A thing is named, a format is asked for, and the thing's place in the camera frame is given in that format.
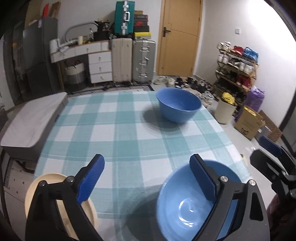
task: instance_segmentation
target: purple bag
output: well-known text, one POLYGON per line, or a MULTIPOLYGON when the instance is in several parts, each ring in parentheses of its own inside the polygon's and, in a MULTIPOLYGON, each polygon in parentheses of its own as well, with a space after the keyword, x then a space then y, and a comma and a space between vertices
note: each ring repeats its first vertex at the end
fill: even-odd
MULTIPOLYGON (((248 95, 243 103, 243 105, 247 105, 254 111, 258 112, 260 109, 261 104, 263 103, 265 94, 264 91, 257 89, 255 86, 252 88, 249 92, 248 95)), ((235 122, 237 122, 238 118, 242 114, 243 108, 239 110, 239 113, 235 117, 235 122)))

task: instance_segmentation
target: metal screw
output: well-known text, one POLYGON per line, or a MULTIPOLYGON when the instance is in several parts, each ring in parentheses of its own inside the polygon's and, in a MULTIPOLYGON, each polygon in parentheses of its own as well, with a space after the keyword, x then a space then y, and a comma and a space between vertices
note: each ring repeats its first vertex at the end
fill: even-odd
POLYGON ((46 181, 39 182, 39 186, 44 186, 46 184, 46 181))
POLYGON ((69 176, 69 177, 66 178, 66 181, 71 183, 71 182, 74 181, 74 177, 73 176, 69 176))
POLYGON ((226 176, 221 176, 220 179, 222 182, 228 182, 228 177, 226 176))
POLYGON ((252 186, 255 186, 256 185, 256 182, 254 180, 250 180, 249 183, 252 185, 252 186))

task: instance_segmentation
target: laundry basket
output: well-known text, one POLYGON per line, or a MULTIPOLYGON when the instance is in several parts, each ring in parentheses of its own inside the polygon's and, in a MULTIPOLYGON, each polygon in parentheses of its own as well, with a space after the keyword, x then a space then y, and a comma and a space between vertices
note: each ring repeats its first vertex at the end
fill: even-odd
POLYGON ((231 121, 231 117, 237 106, 228 104, 223 100, 220 100, 215 111, 215 119, 220 124, 228 124, 231 121))
POLYGON ((66 88, 71 92, 76 92, 86 87, 84 64, 78 63, 74 66, 66 67, 67 81, 66 88))

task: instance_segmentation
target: green suitcase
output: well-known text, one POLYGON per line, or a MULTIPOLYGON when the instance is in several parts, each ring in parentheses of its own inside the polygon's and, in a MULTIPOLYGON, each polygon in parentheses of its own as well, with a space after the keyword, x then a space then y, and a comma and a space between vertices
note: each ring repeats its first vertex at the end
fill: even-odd
POLYGON ((133 34, 134 14, 134 1, 120 1, 116 3, 115 35, 125 36, 133 34))

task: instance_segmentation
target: wooden desk leg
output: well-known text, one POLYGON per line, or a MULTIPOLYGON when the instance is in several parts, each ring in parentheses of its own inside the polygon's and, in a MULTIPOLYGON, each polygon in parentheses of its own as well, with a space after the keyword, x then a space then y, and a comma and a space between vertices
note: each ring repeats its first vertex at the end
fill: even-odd
POLYGON ((64 82, 63 82, 63 77, 62 77, 62 72, 61 72, 61 65, 59 62, 57 62, 57 72, 58 72, 58 78, 59 78, 59 84, 61 86, 62 92, 65 92, 65 87, 64 87, 64 82))

